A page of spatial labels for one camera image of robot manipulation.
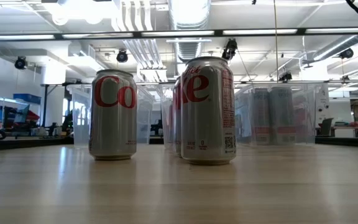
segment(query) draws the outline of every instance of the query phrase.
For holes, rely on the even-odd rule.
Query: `can rim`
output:
[[[227,63],[227,60],[226,60],[226,59],[224,59],[224,58],[221,58],[221,57],[215,57],[215,56],[202,56],[202,57],[196,57],[196,58],[190,59],[190,60],[186,63],[186,65],[188,65],[190,62],[194,62],[195,60],[201,60],[201,59],[220,59],[220,60],[222,60],[222,61],[224,61],[224,62],[226,62],[226,63]]]
[[[129,72],[125,72],[125,71],[122,71],[122,70],[118,70],[118,69],[103,69],[103,70],[99,70],[96,72],[96,75],[99,75],[99,73],[102,73],[102,72],[120,72],[120,73],[123,73],[125,75],[130,75],[132,78],[134,77],[133,74],[129,73]]]

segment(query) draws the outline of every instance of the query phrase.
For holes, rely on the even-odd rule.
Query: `diet coke can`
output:
[[[177,78],[175,86],[173,87],[173,152],[181,156],[181,91],[180,91],[180,77]]]
[[[252,140],[256,145],[268,145],[270,144],[269,91],[266,88],[256,88],[251,96]]]
[[[92,82],[89,153],[95,160],[130,159],[136,152],[137,87],[132,74],[98,71]]]
[[[292,89],[290,87],[273,87],[269,95],[272,143],[278,145],[295,143],[296,129]]]
[[[219,57],[190,60],[181,76],[181,156],[226,164],[236,156],[233,74]]]

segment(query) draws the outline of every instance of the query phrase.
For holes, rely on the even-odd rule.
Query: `red coke logo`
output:
[[[206,100],[209,95],[197,97],[196,92],[200,90],[205,90],[209,86],[209,80],[204,75],[199,75],[198,72],[201,70],[201,66],[198,67],[188,67],[183,73],[183,89],[182,89],[182,100],[183,103],[188,103],[189,101],[198,103]],[[197,74],[192,77],[187,77],[191,74]],[[196,80],[200,81],[200,85],[195,87],[194,84]]]
[[[120,104],[121,106],[123,106],[125,108],[129,108],[129,109],[134,108],[136,106],[136,92],[131,86],[121,87],[118,90],[117,100],[114,103],[105,103],[102,100],[102,96],[101,96],[102,84],[105,81],[105,79],[108,79],[108,78],[112,79],[117,84],[119,83],[119,78],[114,77],[114,76],[106,76],[106,77],[102,77],[101,79],[99,79],[96,82],[96,86],[94,89],[94,100],[95,100],[96,104],[101,107],[112,107],[112,106],[116,106],[117,104]],[[129,90],[131,92],[130,105],[127,105],[127,103],[125,102],[125,93],[127,90]]]

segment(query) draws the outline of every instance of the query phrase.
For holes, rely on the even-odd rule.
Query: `barcode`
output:
[[[225,149],[232,149],[234,146],[234,138],[233,137],[224,137],[224,148]]]

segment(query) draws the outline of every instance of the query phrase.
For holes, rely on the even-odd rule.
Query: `clear plastic bin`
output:
[[[154,97],[142,86],[137,87],[137,143],[150,141],[150,120]]]
[[[88,147],[90,138],[91,85],[69,85],[73,97],[74,146]],[[137,142],[149,143],[150,116],[154,98],[148,91],[137,87]]]
[[[235,94],[236,139],[251,145],[314,144],[316,84],[254,84]]]
[[[158,86],[158,92],[161,96],[162,110],[162,130],[164,137],[164,146],[172,151],[173,147],[173,84],[163,84]]]
[[[69,85],[73,100],[74,146],[86,147],[90,139],[91,85]]]

